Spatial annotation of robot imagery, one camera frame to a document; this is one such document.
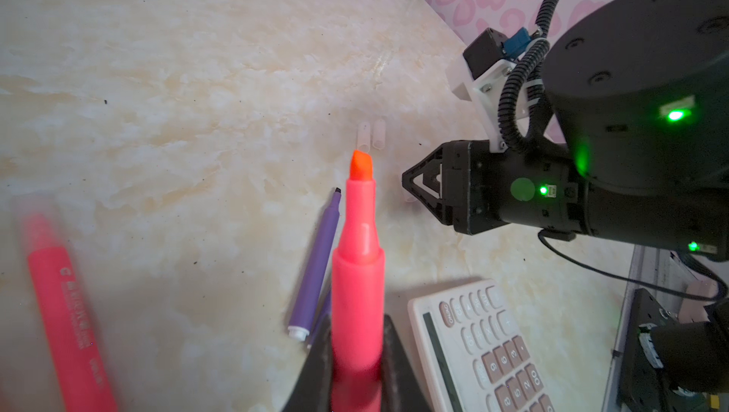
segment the orange highlighter tip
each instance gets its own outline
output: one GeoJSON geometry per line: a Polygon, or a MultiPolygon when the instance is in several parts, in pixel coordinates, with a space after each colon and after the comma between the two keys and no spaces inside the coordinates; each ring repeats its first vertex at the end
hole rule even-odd
{"type": "Polygon", "coordinates": [[[355,181],[369,181],[372,179],[372,157],[368,153],[355,151],[352,154],[349,179],[355,181]]]}

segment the green led light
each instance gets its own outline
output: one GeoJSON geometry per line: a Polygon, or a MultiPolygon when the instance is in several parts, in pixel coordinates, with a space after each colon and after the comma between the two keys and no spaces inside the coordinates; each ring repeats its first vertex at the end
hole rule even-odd
{"type": "Polygon", "coordinates": [[[669,113],[669,121],[678,121],[682,119],[684,116],[686,116],[686,112],[684,110],[674,110],[669,113]]]}
{"type": "Polygon", "coordinates": [[[688,116],[691,116],[692,111],[695,108],[696,98],[694,96],[688,96],[659,107],[658,112],[661,114],[661,117],[665,117],[668,122],[675,123],[680,120],[685,120],[688,116]]]}

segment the clear plastic cap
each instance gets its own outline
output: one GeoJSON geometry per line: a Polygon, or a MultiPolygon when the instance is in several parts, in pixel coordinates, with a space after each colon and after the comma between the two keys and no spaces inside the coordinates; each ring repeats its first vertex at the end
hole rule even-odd
{"type": "Polygon", "coordinates": [[[40,249],[63,245],[58,208],[49,194],[30,193],[13,197],[11,208],[26,256],[40,249]]]}

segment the robotic arm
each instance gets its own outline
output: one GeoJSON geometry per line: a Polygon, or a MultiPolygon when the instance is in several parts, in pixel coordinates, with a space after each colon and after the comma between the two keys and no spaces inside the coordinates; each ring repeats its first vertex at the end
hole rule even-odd
{"type": "MultiPolygon", "coordinates": [[[[729,0],[615,0],[550,50],[557,1],[542,2],[533,34],[487,29],[453,62],[451,90],[473,103],[489,140],[441,144],[402,186],[456,232],[541,227],[545,246],[593,271],[545,238],[669,249],[697,271],[690,254],[726,261],[729,0]],[[566,145],[544,137],[552,115],[566,145]]],[[[729,391],[729,300],[709,316],[641,329],[636,357],[652,359],[666,389],[729,391]]]]}

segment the black mounting plate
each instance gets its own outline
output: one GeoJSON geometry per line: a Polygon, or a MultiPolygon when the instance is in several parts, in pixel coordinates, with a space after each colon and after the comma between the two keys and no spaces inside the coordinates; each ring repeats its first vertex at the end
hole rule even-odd
{"type": "Polygon", "coordinates": [[[706,398],[697,394],[691,398],[677,395],[669,380],[655,370],[643,353],[639,341],[639,326],[652,323],[658,326],[677,325],[648,290],[636,289],[625,339],[623,364],[620,369],[618,398],[631,412],[708,412],[706,398]]]}

